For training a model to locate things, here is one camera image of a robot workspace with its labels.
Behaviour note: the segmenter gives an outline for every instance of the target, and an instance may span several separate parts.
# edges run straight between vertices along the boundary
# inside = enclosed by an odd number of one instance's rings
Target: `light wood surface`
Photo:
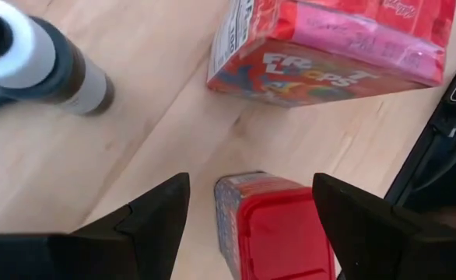
[[[71,232],[175,173],[191,206],[173,279],[231,279],[212,188],[266,170],[310,185],[326,172],[387,191],[444,87],[292,110],[205,88],[228,0],[12,0],[59,27],[117,87],[101,117],[16,104],[0,110],[0,233]],[[456,71],[456,20],[446,80]]]

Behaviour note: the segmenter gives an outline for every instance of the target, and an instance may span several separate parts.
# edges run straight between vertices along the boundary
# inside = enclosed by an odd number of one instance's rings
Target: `wooden table surface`
[[[266,170],[310,185],[326,172],[389,188],[444,87],[292,110],[205,88],[228,0],[12,0],[104,68],[117,99],[101,117],[38,104],[0,110],[0,233],[70,232],[175,173],[191,204],[173,279],[231,279],[218,253],[213,185]],[[456,20],[446,80],[456,71]]]

